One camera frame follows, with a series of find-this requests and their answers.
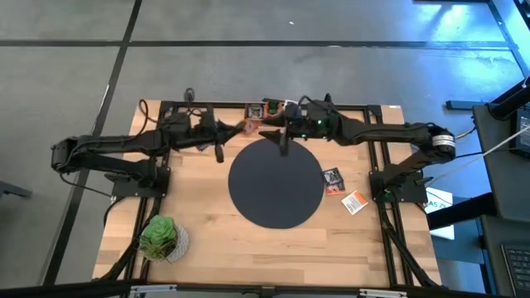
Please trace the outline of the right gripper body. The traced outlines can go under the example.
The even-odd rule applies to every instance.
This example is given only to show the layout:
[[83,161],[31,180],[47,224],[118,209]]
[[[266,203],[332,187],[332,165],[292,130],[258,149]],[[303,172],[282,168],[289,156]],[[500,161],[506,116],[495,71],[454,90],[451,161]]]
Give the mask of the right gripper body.
[[310,99],[303,95],[298,103],[288,103],[280,113],[279,150],[282,156],[289,151],[293,138],[324,138],[336,141],[342,136],[341,115],[336,109],[331,94],[323,100]]

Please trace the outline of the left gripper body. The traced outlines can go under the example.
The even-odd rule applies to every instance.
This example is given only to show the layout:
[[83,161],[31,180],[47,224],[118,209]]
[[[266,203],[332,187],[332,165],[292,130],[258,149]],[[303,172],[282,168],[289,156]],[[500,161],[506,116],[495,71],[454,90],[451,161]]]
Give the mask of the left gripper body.
[[230,126],[214,118],[214,111],[208,108],[200,112],[199,122],[191,124],[188,113],[174,113],[165,119],[165,145],[179,151],[191,147],[213,146],[216,161],[224,162],[222,146],[229,140]]

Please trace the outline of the round dark woven placemat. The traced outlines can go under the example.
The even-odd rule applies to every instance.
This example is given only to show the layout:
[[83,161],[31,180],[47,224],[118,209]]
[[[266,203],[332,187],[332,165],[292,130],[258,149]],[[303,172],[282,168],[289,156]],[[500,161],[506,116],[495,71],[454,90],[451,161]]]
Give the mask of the round dark woven placemat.
[[247,145],[234,158],[228,177],[230,198],[248,221],[264,228],[288,229],[307,221],[319,208],[324,181],[317,158],[297,142],[289,153],[266,139]]

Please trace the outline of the wooden tea organizer box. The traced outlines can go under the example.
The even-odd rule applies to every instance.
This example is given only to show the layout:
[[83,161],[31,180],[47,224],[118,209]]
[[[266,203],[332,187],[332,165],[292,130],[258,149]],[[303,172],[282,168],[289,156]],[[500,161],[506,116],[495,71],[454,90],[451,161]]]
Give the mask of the wooden tea organizer box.
[[261,103],[247,103],[245,105],[244,118],[253,121],[261,121],[281,113],[286,103],[283,101],[265,101]]

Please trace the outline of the potted green succulent plant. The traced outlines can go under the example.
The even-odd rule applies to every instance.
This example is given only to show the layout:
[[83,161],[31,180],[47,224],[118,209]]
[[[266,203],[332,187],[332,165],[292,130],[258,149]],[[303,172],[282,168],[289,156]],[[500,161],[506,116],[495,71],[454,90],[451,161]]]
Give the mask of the potted green succulent plant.
[[171,217],[155,215],[139,237],[139,250],[154,262],[173,263],[184,257],[190,246],[187,230]]

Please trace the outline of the white printed sign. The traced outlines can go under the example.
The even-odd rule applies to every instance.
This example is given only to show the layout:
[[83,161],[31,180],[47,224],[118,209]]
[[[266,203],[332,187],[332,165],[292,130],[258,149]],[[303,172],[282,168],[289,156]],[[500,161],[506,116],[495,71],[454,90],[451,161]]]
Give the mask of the white printed sign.
[[[431,187],[426,188],[427,203],[424,210],[427,214],[433,213],[440,209],[448,208],[453,205],[453,194],[444,190],[438,190]],[[431,236],[444,238],[447,240],[455,239],[455,229],[453,225],[444,228],[430,230]]]

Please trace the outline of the blue-grey floor bar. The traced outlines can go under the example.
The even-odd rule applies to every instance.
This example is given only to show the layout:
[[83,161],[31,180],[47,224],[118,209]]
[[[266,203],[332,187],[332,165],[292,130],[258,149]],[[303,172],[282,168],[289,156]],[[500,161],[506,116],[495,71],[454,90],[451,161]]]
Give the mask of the blue-grey floor bar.
[[474,106],[485,105],[485,102],[448,100],[446,108],[448,110],[470,111]]

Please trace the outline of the black desk beam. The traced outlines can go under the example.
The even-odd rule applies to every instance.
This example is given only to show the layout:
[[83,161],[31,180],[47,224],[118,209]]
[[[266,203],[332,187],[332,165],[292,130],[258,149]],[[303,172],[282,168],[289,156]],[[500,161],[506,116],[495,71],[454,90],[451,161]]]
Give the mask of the black desk beam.
[[477,219],[482,215],[497,216],[498,210],[491,192],[453,204],[451,207],[429,213],[427,221],[430,230]]

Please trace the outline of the grey furniture foot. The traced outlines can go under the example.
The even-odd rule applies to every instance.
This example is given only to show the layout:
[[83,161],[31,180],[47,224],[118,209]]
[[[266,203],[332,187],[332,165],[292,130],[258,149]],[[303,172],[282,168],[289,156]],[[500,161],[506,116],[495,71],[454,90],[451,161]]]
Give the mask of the grey furniture foot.
[[0,180],[0,198],[4,195],[15,195],[22,198],[28,198],[32,195],[32,191]]

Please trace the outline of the black desk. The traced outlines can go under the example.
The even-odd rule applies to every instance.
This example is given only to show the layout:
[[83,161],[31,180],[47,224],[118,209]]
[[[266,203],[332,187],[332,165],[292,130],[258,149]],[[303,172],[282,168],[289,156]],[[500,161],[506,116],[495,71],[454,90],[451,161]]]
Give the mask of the black desk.
[[[483,151],[512,135],[510,121],[493,118],[485,105],[472,109]],[[484,163],[500,217],[530,222],[530,159],[507,151],[509,142],[484,157]]]

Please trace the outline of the laptop screen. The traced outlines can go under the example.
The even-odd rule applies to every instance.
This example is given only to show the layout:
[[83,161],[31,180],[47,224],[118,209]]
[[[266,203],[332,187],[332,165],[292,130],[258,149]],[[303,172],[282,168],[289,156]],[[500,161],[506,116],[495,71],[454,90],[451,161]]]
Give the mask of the laptop screen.
[[520,134],[515,137],[516,152],[527,159],[530,159],[530,107],[523,106],[516,113],[516,132]]

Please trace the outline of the black keyboard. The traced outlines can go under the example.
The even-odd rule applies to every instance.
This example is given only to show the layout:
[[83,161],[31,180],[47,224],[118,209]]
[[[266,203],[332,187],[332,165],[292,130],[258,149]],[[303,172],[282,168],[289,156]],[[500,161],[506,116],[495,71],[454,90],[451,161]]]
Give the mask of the black keyboard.
[[501,246],[516,298],[530,298],[530,244]]

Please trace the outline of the black metal table frame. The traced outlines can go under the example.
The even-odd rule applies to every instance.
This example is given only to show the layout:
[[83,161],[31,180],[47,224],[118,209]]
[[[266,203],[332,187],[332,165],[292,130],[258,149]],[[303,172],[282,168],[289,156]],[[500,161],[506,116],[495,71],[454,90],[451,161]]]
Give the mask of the black metal table frame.
[[[258,132],[239,135],[224,147],[224,163],[217,163],[214,149],[172,152],[170,186],[158,213],[171,216],[190,235],[190,247],[175,262],[150,262],[147,280],[163,283],[258,286],[390,286],[385,245],[391,245],[396,281],[419,286],[410,267],[382,235],[376,202],[369,198],[369,171],[382,170],[412,154],[409,145],[381,142],[339,147],[333,142],[298,141],[311,151],[323,169],[337,166],[345,179],[346,194],[322,195],[317,211],[295,228],[263,228],[246,220],[229,197],[229,168]],[[357,190],[370,201],[350,215],[340,201]],[[414,204],[399,204],[400,215],[386,208],[394,228],[403,228],[407,248],[427,275],[440,283],[426,215]],[[109,211],[92,277],[106,274],[130,244],[136,218],[142,214],[140,199],[126,198]]]

